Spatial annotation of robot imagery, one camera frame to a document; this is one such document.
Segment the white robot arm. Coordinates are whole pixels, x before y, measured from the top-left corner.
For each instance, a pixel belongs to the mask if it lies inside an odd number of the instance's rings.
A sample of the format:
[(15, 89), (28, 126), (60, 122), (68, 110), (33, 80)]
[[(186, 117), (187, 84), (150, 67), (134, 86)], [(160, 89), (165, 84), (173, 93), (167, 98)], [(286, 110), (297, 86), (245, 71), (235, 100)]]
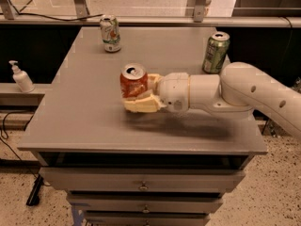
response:
[(301, 139), (301, 94), (258, 68), (233, 62), (219, 74), (148, 75), (147, 91), (124, 98), (131, 112), (203, 110), (220, 118), (245, 118), (258, 110)]

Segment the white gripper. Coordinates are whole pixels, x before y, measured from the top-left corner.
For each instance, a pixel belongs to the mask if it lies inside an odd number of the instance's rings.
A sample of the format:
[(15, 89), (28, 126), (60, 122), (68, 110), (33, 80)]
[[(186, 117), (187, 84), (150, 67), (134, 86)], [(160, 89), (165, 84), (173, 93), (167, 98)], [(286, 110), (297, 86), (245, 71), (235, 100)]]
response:
[(164, 107), (169, 112), (187, 111), (189, 108), (188, 82), (187, 73), (170, 73), (164, 77), (158, 73), (149, 73), (148, 89), (158, 89), (159, 97), (151, 93), (141, 99), (124, 99), (124, 108), (134, 113), (154, 113)]

